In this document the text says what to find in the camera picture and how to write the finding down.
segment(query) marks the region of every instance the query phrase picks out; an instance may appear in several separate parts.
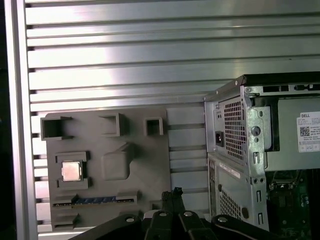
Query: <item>computer tower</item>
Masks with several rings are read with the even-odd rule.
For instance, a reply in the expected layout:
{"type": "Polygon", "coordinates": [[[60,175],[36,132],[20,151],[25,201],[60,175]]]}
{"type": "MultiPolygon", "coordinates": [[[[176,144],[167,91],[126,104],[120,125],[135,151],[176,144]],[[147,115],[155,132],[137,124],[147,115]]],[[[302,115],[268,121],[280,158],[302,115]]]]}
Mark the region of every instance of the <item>computer tower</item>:
{"type": "Polygon", "coordinates": [[[316,239],[320,72],[243,75],[204,100],[210,214],[316,239]]]}

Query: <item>green circuit board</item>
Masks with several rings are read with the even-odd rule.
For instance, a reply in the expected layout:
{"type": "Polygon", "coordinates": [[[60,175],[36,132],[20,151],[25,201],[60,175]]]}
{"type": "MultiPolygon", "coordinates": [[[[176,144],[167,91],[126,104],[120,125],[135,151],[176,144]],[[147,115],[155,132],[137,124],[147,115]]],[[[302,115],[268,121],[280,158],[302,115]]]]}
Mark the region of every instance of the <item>green circuit board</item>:
{"type": "Polygon", "coordinates": [[[275,171],[266,177],[270,231],[293,240],[311,240],[306,172],[275,171]]]}

